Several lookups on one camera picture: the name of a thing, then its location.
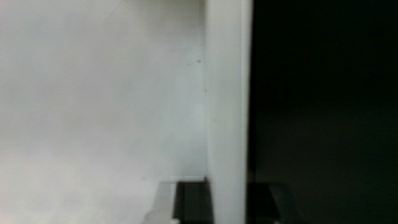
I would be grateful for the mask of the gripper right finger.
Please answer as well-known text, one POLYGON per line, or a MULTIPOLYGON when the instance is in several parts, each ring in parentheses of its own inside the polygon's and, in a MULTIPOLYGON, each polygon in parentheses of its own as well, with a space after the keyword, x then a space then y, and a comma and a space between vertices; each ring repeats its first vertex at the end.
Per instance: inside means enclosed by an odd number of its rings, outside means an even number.
POLYGON ((293 194, 281 183, 247 185, 247 224, 305 224, 293 194))

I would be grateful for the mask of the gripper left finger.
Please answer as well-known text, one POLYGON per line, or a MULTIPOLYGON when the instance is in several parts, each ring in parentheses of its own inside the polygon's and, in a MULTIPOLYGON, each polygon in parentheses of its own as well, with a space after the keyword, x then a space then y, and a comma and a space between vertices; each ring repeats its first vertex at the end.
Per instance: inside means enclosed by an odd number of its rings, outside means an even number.
POLYGON ((158 185, 154 223, 211 224, 211 190, 204 180, 158 185))

